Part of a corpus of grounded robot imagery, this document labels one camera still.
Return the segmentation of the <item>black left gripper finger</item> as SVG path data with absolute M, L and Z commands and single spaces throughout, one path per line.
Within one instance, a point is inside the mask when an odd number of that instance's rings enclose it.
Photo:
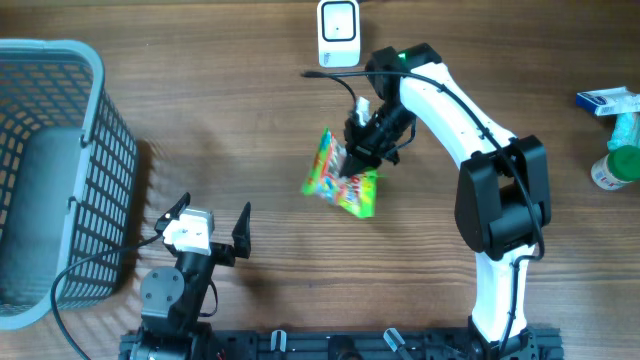
M 190 205 L 191 195 L 185 192 L 182 197 L 163 215 L 161 215 L 155 223 L 155 231 L 163 233 L 173 220 L 178 220 L 184 210 Z
M 236 222 L 236 225 L 232 231 L 232 238 L 234 242 L 235 257 L 249 259 L 251 254 L 251 228 L 250 228 L 250 216 L 251 216 L 251 203 L 247 202 Z

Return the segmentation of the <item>Haribo gummy candy bag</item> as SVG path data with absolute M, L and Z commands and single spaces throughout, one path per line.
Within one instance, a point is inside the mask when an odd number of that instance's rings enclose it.
M 371 218 L 375 215 L 378 172 L 369 170 L 352 177 L 340 177 L 345 158 L 345 148 L 326 127 L 301 192 L 318 196 L 357 218 Z

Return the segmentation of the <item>white blue plaster box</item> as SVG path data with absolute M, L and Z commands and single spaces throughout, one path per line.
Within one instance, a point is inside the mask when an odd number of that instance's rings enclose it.
M 610 116 L 639 111 L 639 95 L 626 86 L 579 92 L 576 105 L 595 116 Z

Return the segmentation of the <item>green lid plastic jar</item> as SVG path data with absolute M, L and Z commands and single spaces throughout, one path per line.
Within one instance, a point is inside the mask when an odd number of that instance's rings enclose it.
M 591 177 L 604 190 L 618 190 L 638 181 L 639 171 L 639 149 L 625 145 L 596 161 L 591 168 Z

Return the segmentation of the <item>teal tissue packet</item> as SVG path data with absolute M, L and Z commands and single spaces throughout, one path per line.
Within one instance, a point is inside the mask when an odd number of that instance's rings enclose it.
M 618 114 L 607 149 L 612 152 L 623 146 L 639 147 L 639 113 Z

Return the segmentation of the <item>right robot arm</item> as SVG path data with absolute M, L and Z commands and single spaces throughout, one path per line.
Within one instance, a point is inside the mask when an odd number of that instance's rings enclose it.
M 535 136 L 517 137 L 492 121 L 455 83 L 428 44 L 371 55 L 366 77 L 382 105 L 345 124 L 351 177 L 399 161 L 400 138 L 423 122 L 458 168 L 454 217 L 474 252 L 476 301 L 452 353 L 469 359 L 545 359 L 557 332 L 528 327 L 523 311 L 527 267 L 545 255 L 551 220 L 546 151 Z

